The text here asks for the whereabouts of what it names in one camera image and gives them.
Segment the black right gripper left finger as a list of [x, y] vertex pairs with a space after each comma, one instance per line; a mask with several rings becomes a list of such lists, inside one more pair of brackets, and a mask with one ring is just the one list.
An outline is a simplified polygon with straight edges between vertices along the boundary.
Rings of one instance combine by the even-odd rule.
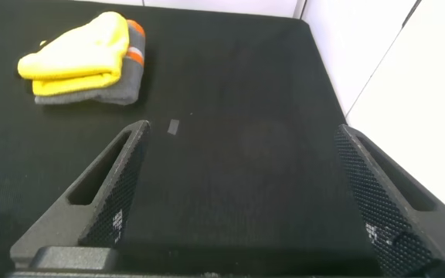
[[17, 269], [47, 246], [114, 247], [127, 225], [150, 124], [126, 126], [10, 249]]

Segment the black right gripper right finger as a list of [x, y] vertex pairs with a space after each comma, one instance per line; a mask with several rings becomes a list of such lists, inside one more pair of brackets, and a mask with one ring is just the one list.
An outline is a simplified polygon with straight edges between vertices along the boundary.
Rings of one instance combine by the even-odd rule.
[[335, 145], [380, 268], [391, 277], [445, 277], [445, 204], [362, 132]]

